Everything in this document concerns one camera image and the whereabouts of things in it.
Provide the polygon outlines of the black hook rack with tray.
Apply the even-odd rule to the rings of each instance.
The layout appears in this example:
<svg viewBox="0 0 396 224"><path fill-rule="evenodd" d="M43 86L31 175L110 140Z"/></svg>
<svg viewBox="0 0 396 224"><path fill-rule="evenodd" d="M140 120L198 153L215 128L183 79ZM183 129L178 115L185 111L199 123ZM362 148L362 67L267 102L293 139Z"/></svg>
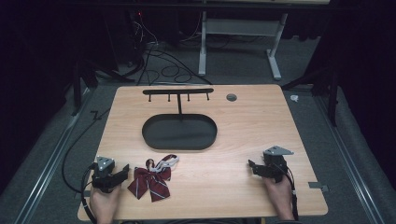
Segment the black hook rack with tray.
<svg viewBox="0 0 396 224"><path fill-rule="evenodd" d="M142 136L149 147L158 150L203 150L214 144L218 134L216 122L204 114L187 114L182 111L181 96L190 100L192 94L209 94L213 88L184 90L143 90L151 101L152 95L177 97L176 114L157 114L146 120Z"/></svg>

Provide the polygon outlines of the person's right hand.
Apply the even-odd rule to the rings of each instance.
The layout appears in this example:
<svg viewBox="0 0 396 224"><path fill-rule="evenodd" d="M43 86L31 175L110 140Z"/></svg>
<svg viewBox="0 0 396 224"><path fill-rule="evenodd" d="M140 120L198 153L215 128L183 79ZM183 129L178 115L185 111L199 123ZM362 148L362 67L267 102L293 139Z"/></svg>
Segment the person's right hand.
<svg viewBox="0 0 396 224"><path fill-rule="evenodd" d="M273 178L263 177L262 181L267 190L270 202L276 210L278 219L281 221L295 220L292 213L289 180L283 177L280 182L276 182Z"/></svg>

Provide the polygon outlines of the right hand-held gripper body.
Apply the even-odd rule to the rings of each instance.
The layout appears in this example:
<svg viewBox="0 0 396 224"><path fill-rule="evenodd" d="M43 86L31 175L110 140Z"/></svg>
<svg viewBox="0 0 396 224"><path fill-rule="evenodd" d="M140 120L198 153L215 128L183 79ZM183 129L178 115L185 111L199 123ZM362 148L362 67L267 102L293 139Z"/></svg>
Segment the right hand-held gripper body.
<svg viewBox="0 0 396 224"><path fill-rule="evenodd" d="M262 175L267 178L273 178L276 183L279 183L288 172L288 165L284 157L293 154L293 151L279 146L265 149L263 152L264 166Z"/></svg>

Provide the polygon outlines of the metal floor rail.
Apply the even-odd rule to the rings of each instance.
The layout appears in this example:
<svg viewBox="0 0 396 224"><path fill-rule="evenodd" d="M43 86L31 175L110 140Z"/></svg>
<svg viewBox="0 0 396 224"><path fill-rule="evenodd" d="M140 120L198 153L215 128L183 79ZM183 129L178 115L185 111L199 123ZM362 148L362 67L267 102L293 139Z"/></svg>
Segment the metal floor rail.
<svg viewBox="0 0 396 224"><path fill-rule="evenodd" d="M13 224L28 224L32 219L38 204L40 203L54 173L62 160L62 156L65 154L66 145L70 139L71 133L73 132L78 119L81 114L81 110L90 101L92 97L92 91L86 88L82 93L82 105L81 108L74 112L66 124L61 137L55 145L46 165L38 177L33 189L31 190L28 199L25 201L21 211Z"/></svg>
<svg viewBox="0 0 396 224"><path fill-rule="evenodd" d="M343 141L341 134L338 129L332 124L331 120L328 118L328 110L325 104L325 101L321 97L315 97L314 101L321 113L324 117L328 128L332 134L332 138L334 139L338 153L341 157L342 164L346 171L346 174L351 182L351 185L361 202L361 206L365 212L365 215L369 219L371 224L385 224L385 220L381 215L381 212L376 205L373 195L369 190L367 184L363 180L361 173L356 166L356 163L353 161L351 155L347 150L347 146Z"/></svg>

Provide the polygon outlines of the dark equipment with red light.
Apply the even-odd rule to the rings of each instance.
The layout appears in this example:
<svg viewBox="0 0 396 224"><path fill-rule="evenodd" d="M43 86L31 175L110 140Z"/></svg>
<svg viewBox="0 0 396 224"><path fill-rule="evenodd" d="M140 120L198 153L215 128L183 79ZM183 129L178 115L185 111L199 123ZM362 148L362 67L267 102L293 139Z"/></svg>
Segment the dark equipment with red light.
<svg viewBox="0 0 396 224"><path fill-rule="evenodd" d="M145 31L139 21L139 15L135 11L127 10L125 14L128 36L132 43L132 63L138 64L142 60L143 53L146 49Z"/></svg>

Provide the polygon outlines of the black metal stand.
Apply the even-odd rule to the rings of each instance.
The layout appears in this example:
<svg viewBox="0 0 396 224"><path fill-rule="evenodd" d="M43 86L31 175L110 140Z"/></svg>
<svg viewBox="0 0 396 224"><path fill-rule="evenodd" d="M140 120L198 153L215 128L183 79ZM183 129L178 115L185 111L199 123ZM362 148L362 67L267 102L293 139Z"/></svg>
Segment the black metal stand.
<svg viewBox="0 0 396 224"><path fill-rule="evenodd" d="M91 60L80 60L77 61L73 67L73 93L74 93L74 112L75 116L83 106L83 93L81 91L81 82L84 82L88 89L96 89L98 86L98 80L96 79L96 71L103 72L105 75L110 76L121 82L133 83L133 79L123 77L116 72L103 67L102 65L95 63Z"/></svg>
<svg viewBox="0 0 396 224"><path fill-rule="evenodd" d="M327 115L333 126L336 125L335 110L337 105L338 76L331 66L320 68L317 71L308 73L296 78L290 83L281 86L283 91L290 90L298 85L311 83L313 85L311 93L313 96L328 96Z"/></svg>

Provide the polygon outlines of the grey tape piece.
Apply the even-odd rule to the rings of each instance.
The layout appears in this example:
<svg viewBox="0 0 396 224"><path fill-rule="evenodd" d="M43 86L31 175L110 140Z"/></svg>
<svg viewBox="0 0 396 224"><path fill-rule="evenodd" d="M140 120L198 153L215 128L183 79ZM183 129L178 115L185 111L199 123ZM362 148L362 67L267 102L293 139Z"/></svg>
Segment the grey tape piece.
<svg viewBox="0 0 396 224"><path fill-rule="evenodd" d="M322 192L329 191L329 187L321 184L320 182L308 182L308 186L311 189L320 189Z"/></svg>

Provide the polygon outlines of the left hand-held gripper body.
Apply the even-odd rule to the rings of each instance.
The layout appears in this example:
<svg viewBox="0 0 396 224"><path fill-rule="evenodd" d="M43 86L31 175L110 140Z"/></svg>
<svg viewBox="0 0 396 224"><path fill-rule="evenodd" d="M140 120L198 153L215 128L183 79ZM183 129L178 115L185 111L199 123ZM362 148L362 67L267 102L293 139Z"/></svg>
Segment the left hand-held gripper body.
<svg viewBox="0 0 396 224"><path fill-rule="evenodd" d="M94 163L94 173L92 175L92 186L103 193L110 193L113 187L113 177L121 176L121 171L113 174L115 161L110 158L98 156Z"/></svg>

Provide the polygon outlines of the dark red striped bow tie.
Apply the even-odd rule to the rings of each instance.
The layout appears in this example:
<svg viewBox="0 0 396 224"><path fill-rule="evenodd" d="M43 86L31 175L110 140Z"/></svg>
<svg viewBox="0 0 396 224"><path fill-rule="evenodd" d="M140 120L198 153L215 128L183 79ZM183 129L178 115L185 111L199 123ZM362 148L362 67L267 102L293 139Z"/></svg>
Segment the dark red striped bow tie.
<svg viewBox="0 0 396 224"><path fill-rule="evenodd" d="M151 201L158 202L170 197L167 181L171 179L172 168L179 162L179 156L169 154L160 161L146 160L146 167L134 168L134 180L128 190L140 200L147 192Z"/></svg>

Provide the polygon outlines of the white desk frame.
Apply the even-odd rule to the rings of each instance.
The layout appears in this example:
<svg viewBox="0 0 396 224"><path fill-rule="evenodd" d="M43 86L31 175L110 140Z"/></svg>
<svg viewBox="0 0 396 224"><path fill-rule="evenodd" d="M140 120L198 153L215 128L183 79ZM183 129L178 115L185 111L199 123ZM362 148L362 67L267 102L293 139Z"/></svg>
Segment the white desk frame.
<svg viewBox="0 0 396 224"><path fill-rule="evenodd" d="M273 79L280 80L281 74L276 61L276 51L283 34L288 14L284 13L277 21L249 21L237 19L212 19L202 13L201 47L199 54L198 75L203 77L206 72L206 37L208 35L250 35L270 36L274 39L273 46L266 51Z"/></svg>

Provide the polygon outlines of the person's left hand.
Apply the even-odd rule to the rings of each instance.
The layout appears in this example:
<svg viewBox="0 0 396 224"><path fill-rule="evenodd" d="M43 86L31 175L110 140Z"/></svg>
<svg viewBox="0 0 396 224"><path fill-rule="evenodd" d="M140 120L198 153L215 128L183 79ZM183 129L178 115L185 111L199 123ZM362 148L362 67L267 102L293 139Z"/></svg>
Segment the person's left hand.
<svg viewBox="0 0 396 224"><path fill-rule="evenodd" d="M97 224L112 224L116 215L121 186L116 186L110 193L91 188L90 208Z"/></svg>

